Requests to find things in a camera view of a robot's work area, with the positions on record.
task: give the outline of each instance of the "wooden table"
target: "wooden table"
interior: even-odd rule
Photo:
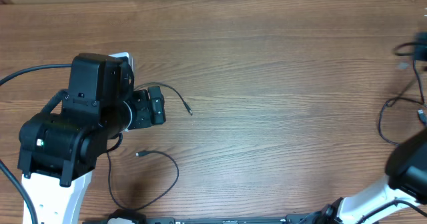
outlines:
[[[426,0],[223,0],[0,6],[0,77],[70,63],[81,52],[130,52],[136,83],[162,81],[167,122],[124,134],[111,154],[113,189],[148,217],[284,216],[321,209],[379,179],[394,146],[378,112],[413,77],[392,48],[423,26]],[[18,132],[69,70],[38,71],[0,88],[0,158],[16,168]],[[418,98],[414,87],[409,96]],[[399,103],[384,134],[421,130],[417,106]],[[98,158],[81,220],[116,210]],[[0,175],[0,222],[19,223],[23,201]],[[422,223],[412,210],[385,223]]]

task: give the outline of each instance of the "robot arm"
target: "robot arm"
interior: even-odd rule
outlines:
[[[107,140],[165,122],[159,87],[133,91],[133,60],[82,53],[60,91],[19,133],[18,168],[39,223],[77,223],[81,203]],[[51,113],[62,101],[60,114]],[[31,223],[24,205],[23,223]]]
[[[398,146],[386,175],[353,197],[326,205],[311,222],[371,224],[412,205],[427,204],[427,129]]]

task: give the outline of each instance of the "cable connector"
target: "cable connector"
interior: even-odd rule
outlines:
[[[150,153],[151,153],[151,151],[140,151],[139,153],[136,153],[136,156],[137,157],[143,157],[143,156],[146,156]]]
[[[187,109],[188,113],[189,113],[190,115],[193,115],[193,111],[191,110],[191,108],[189,107],[189,105],[188,105],[185,101],[184,101],[183,103],[184,103],[184,106],[185,106],[185,108]]]
[[[427,127],[427,116],[424,113],[424,111],[422,109],[418,110],[418,118],[420,119],[421,123]]]

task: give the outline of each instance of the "black plastic housing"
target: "black plastic housing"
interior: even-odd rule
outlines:
[[[389,186],[427,204],[427,129],[398,146],[386,164]]]
[[[165,99],[160,87],[148,87],[148,91],[134,91],[127,103],[135,114],[128,127],[129,130],[148,128],[166,122]]]
[[[76,56],[68,90],[22,126],[18,168],[27,178],[41,173],[58,177],[61,186],[69,187],[95,168],[107,140],[129,125],[131,111],[124,101],[132,92],[133,73],[122,59],[90,53]],[[60,100],[61,113],[50,113]]]
[[[418,33],[416,36],[417,43],[423,43],[422,45],[415,45],[414,48],[414,60],[427,61],[427,33]]]

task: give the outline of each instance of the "black wire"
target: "black wire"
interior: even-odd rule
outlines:
[[[427,213],[423,212],[421,209],[419,209],[418,207],[416,207],[416,206],[415,206],[415,205],[413,205],[412,203],[409,203],[409,202],[407,202],[407,201],[394,200],[394,201],[391,201],[391,202],[389,202],[389,203],[387,203],[387,204],[383,205],[382,207],[378,208],[377,210],[375,210],[375,211],[373,211],[373,212],[371,212],[371,213],[367,214],[366,216],[362,217],[362,218],[357,222],[357,224],[362,224],[363,222],[365,222],[366,220],[368,220],[369,218],[371,218],[371,217],[372,217],[372,216],[374,216],[375,214],[378,214],[379,212],[381,212],[381,211],[383,211],[383,210],[385,210],[385,209],[387,209],[387,208],[389,208],[389,207],[391,207],[391,206],[393,206],[393,205],[397,206],[398,204],[405,204],[405,205],[409,206],[410,208],[412,208],[413,210],[415,210],[416,212],[418,212],[419,214],[421,214],[421,215],[423,215],[423,216],[427,217]]]
[[[119,133],[117,136],[119,137],[119,140],[117,141],[117,143],[112,148],[108,149],[106,151],[106,153],[109,153],[110,151],[116,150],[121,145],[121,142],[123,141],[123,134]]]
[[[405,94],[405,92],[407,92],[407,90],[409,90],[409,88],[411,88],[411,86],[413,86],[415,84],[415,82],[417,82],[417,78],[413,78],[406,86],[405,88],[399,93],[399,95],[396,98],[402,97],[403,94]],[[397,100],[394,100],[393,103],[389,104],[388,107],[392,107],[394,106],[394,104],[396,104]]]
[[[52,64],[52,65],[41,65],[41,66],[36,66],[36,67],[30,67],[30,68],[26,68],[20,71],[17,71],[15,73],[12,73],[10,75],[8,75],[7,77],[3,78],[0,81],[0,86],[5,84],[7,81],[12,80],[13,78],[22,75],[24,73],[28,73],[31,71],[38,71],[38,70],[42,70],[42,69],[50,69],[50,68],[64,68],[64,67],[71,67],[71,64]]]
[[[143,89],[144,87],[151,87],[151,86],[154,86],[154,85],[158,85],[158,86],[162,86],[162,87],[167,87],[167,88],[171,89],[172,91],[175,91],[175,93],[178,95],[178,97],[181,99],[182,103],[184,104],[184,107],[187,109],[188,113],[190,115],[193,115],[193,111],[191,110],[191,107],[184,101],[184,98],[181,96],[181,94],[179,94],[179,92],[175,88],[173,88],[172,86],[170,86],[168,84],[160,83],[160,82],[157,82],[157,81],[152,81],[152,82],[149,82],[149,83],[144,83],[144,84],[138,85],[135,88],[133,88],[133,90],[137,91],[137,90]]]
[[[418,72],[418,70],[417,70],[417,68],[416,68],[416,60],[415,60],[415,57],[414,57],[414,53],[400,53],[400,52],[399,52],[399,50],[400,50],[401,48],[403,48],[403,47],[407,47],[407,46],[417,46],[417,45],[423,45],[423,46],[426,46],[426,45],[427,45],[427,43],[421,43],[421,42],[409,42],[409,43],[403,43],[403,44],[401,44],[401,45],[399,45],[399,46],[397,46],[397,47],[395,47],[395,48],[393,49],[393,53],[394,53],[396,56],[399,56],[399,57],[403,57],[403,56],[413,56],[413,58],[412,58],[412,69],[414,70],[414,74],[415,74],[415,80],[412,80],[411,82],[409,82],[409,84],[407,84],[407,85],[405,86],[405,88],[403,89],[403,91],[402,91],[402,92],[400,92],[400,93],[399,93],[399,95],[398,95],[397,97],[394,97],[394,98],[391,98],[391,99],[387,100],[387,101],[385,102],[385,104],[382,106],[381,111],[380,111],[380,117],[378,118],[378,133],[380,134],[381,138],[383,138],[383,140],[385,140],[386,142],[388,142],[388,143],[390,143],[390,144],[393,144],[393,145],[399,145],[399,143],[397,143],[397,142],[395,142],[395,141],[390,140],[389,138],[385,137],[385,136],[384,136],[384,134],[382,134],[382,130],[381,130],[381,121],[382,121],[382,116],[383,116],[383,114],[384,114],[384,110],[385,110],[387,107],[392,107],[394,104],[396,104],[397,100],[405,100],[405,101],[409,101],[409,102],[412,102],[412,103],[417,103],[417,104],[419,104],[419,105],[421,105],[421,106],[423,106],[423,107],[426,107],[426,105],[425,105],[425,103],[426,103],[426,102],[425,102],[425,99],[424,99],[424,90],[423,90],[423,87],[422,87],[422,80],[421,80],[420,74],[419,74],[419,72]],[[416,101],[416,100],[414,100],[414,99],[410,99],[410,98],[402,97],[402,96],[403,96],[403,94],[405,94],[405,92],[406,92],[407,90],[409,90],[409,88],[411,88],[411,86],[412,86],[413,84],[415,84],[415,82],[418,82],[418,88],[419,88],[419,90],[420,90],[420,98],[421,98],[421,101]]]
[[[56,106],[62,101],[62,99],[68,94],[68,90],[59,90],[42,108],[41,112],[50,114]]]
[[[395,54],[398,57],[409,57],[413,56],[414,53],[401,53],[399,50],[403,47],[411,47],[411,46],[417,46],[417,45],[427,45],[427,43],[419,42],[419,41],[413,41],[408,43],[400,44],[399,46],[393,48],[393,54]]]
[[[25,188],[20,184],[20,182],[16,179],[16,177],[8,170],[6,165],[2,162],[0,159],[0,169],[2,172],[6,175],[6,177],[12,182],[12,184],[15,186],[15,188],[18,190],[19,194],[21,194],[22,198],[24,199],[25,203],[27,204],[29,214],[31,216],[31,222],[33,224],[39,224],[37,221],[37,214],[35,212],[34,204],[31,201],[31,198],[29,197],[27,191]]]
[[[108,157],[108,165],[109,165],[109,167],[108,167],[108,190],[109,190],[109,194],[111,195],[111,198],[113,199],[113,201],[114,201],[114,203],[118,206],[118,207],[120,207],[120,208],[122,208],[123,210],[126,210],[126,211],[138,211],[138,210],[141,210],[141,209],[144,209],[144,208],[146,208],[146,207],[148,207],[149,205],[151,205],[151,204],[153,204],[155,201],[157,201],[158,199],[160,199],[160,198],[162,198],[164,195],[166,195],[174,186],[175,186],[175,184],[177,183],[177,181],[178,181],[178,178],[179,178],[179,168],[178,168],[178,164],[176,163],[176,161],[170,156],[170,155],[168,155],[168,154],[166,154],[166,153],[164,153],[164,152],[162,152],[162,151],[141,151],[141,152],[139,152],[139,153],[137,153],[137,156],[138,157],[143,157],[143,156],[145,156],[145,155],[148,155],[148,154],[151,154],[151,153],[157,153],[157,154],[160,154],[160,155],[164,155],[165,157],[167,157],[167,158],[169,158],[172,162],[173,162],[173,164],[175,165],[175,167],[176,167],[176,179],[175,179],[175,181],[172,183],[172,185],[165,191],[165,192],[163,192],[160,196],[158,196],[158,197],[156,197],[155,199],[153,199],[152,201],[150,201],[149,203],[147,203],[147,204],[145,204],[145,205],[142,205],[141,207],[138,207],[138,208],[135,208],[135,209],[131,209],[131,208],[127,208],[127,207],[124,207],[123,205],[121,205],[115,198],[114,198],[114,195],[113,195],[113,191],[111,190],[111,159],[110,159],[110,157],[109,157],[109,153],[107,152],[107,157]]]
[[[422,102],[417,101],[417,100],[413,100],[413,99],[411,99],[411,98],[406,98],[406,97],[393,97],[393,98],[390,98],[389,100],[387,100],[387,101],[385,102],[385,104],[384,104],[384,105],[382,106],[382,108],[381,108],[381,111],[380,111],[380,117],[378,118],[378,133],[380,134],[381,138],[383,138],[383,140],[385,140],[385,141],[387,141],[388,143],[393,144],[393,145],[399,145],[399,143],[397,143],[397,142],[395,142],[395,141],[390,140],[389,138],[385,137],[385,136],[384,136],[384,134],[382,134],[381,121],[382,121],[382,116],[383,116],[383,114],[384,114],[384,110],[385,110],[387,107],[391,107],[391,105],[389,105],[389,102],[394,101],[394,103],[395,103],[397,100],[409,101],[409,102],[417,103],[417,104],[419,104],[419,105],[421,105],[421,106],[425,107],[425,104],[423,104]]]
[[[71,67],[71,64],[52,64],[52,65],[41,65],[36,67],[30,67],[26,68],[20,71],[17,71],[15,73],[12,73],[6,77],[4,77],[2,80],[0,80],[0,86],[5,84],[6,82],[12,80],[13,78],[22,75],[24,73],[28,73],[31,71],[37,71],[42,69],[50,69],[50,68],[64,68],[64,67]],[[15,188],[18,190],[19,194],[21,194],[22,198],[24,199],[25,203],[27,204],[30,216],[31,216],[31,222],[33,224],[38,224],[37,221],[37,213],[35,212],[34,204],[31,201],[30,196],[26,192],[25,188],[20,184],[20,182],[16,179],[16,177],[8,170],[6,165],[0,160],[0,169],[2,172],[6,175],[6,177],[12,182],[12,184],[15,186]]]
[[[418,73],[418,70],[416,69],[416,60],[415,59],[412,61],[412,68],[414,70],[415,77],[416,77],[416,80],[418,82],[418,87],[420,88],[421,102],[422,102],[422,104],[424,104],[425,103],[425,101],[424,101],[424,91],[422,90],[422,81],[421,81],[420,74]]]

